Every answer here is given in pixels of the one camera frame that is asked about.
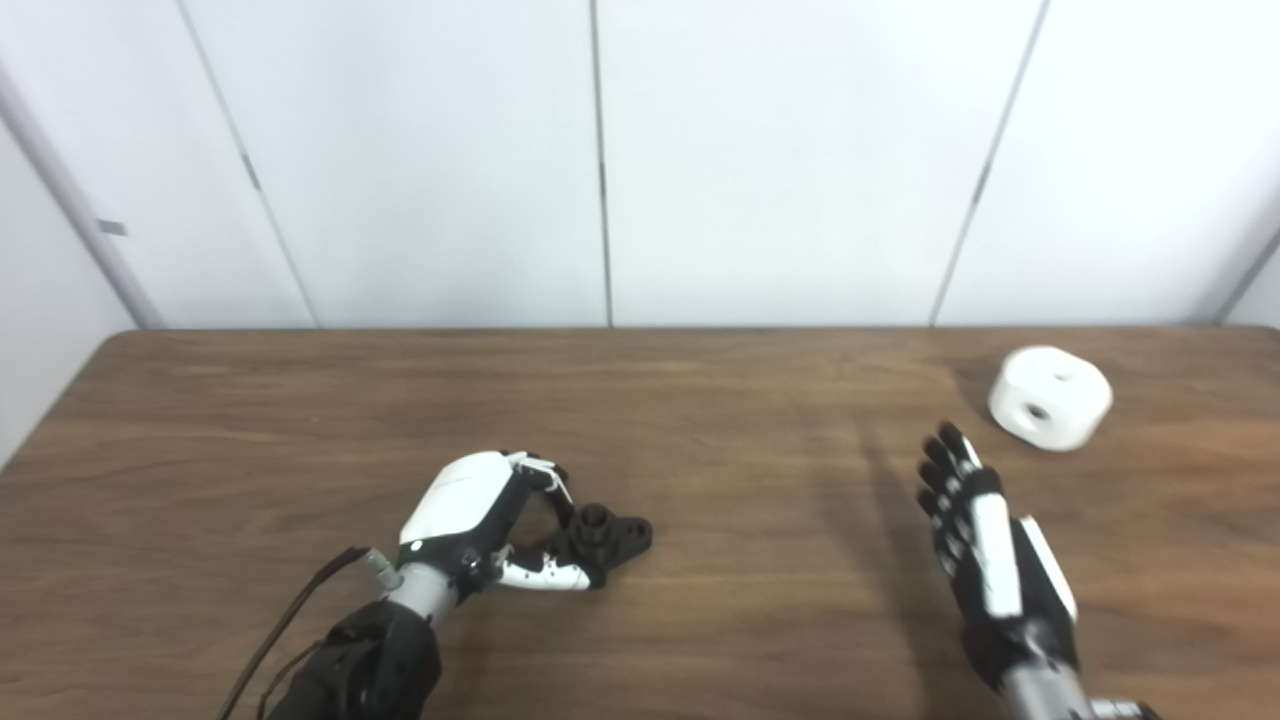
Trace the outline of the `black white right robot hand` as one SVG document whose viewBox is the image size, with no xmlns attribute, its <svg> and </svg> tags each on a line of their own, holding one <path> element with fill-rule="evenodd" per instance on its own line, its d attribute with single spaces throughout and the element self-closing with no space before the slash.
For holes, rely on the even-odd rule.
<svg viewBox="0 0 1280 720">
<path fill-rule="evenodd" d="M 1027 662 L 1079 669 L 1076 602 L 1036 519 L 1011 514 L 1000 474 L 952 423 L 941 423 L 922 451 L 916 502 L 978 676 L 997 691 Z"/>
</svg>

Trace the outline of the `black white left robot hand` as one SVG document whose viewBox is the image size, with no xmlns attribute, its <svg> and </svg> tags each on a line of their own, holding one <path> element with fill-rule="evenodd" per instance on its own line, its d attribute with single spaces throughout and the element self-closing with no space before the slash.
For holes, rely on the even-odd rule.
<svg viewBox="0 0 1280 720">
<path fill-rule="evenodd" d="M 457 602 L 494 584 L 529 591 L 595 591 L 602 571 L 558 556 L 550 547 L 520 546 L 509 533 L 527 502 L 544 497 L 561 529 L 576 507 L 568 474 L 530 452 L 483 451 L 445 465 L 399 532 L 397 565 L 440 571 Z"/>
</svg>

